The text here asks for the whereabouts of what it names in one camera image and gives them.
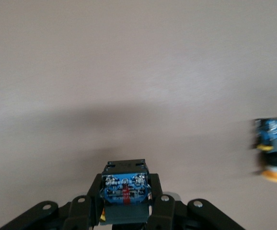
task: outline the gray wall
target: gray wall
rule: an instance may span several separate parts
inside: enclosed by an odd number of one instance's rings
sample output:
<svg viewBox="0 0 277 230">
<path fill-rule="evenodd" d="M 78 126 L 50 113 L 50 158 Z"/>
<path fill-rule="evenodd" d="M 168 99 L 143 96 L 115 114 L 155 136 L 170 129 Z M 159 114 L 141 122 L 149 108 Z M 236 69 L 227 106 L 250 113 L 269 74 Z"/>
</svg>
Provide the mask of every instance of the gray wall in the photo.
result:
<svg viewBox="0 0 277 230">
<path fill-rule="evenodd" d="M 251 149 L 268 116 L 275 0 L 0 1 L 0 226 L 146 158 L 185 203 L 277 229 L 277 184 Z"/>
</svg>

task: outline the metal screw head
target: metal screw head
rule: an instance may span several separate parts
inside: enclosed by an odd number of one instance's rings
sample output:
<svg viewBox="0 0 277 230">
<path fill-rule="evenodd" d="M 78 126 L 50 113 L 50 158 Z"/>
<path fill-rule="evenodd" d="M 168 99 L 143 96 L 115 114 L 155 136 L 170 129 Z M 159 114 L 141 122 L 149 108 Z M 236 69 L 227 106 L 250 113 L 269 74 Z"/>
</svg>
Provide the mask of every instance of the metal screw head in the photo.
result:
<svg viewBox="0 0 277 230">
<path fill-rule="evenodd" d="M 196 200 L 196 201 L 194 201 L 194 206 L 195 207 L 203 207 L 203 204 L 199 200 Z"/>
<path fill-rule="evenodd" d="M 51 205 L 45 205 L 45 206 L 43 206 L 43 210 L 48 210 L 50 208 L 51 208 Z"/>
<path fill-rule="evenodd" d="M 161 196 L 162 201 L 169 201 L 169 197 L 167 195 Z"/>
</svg>

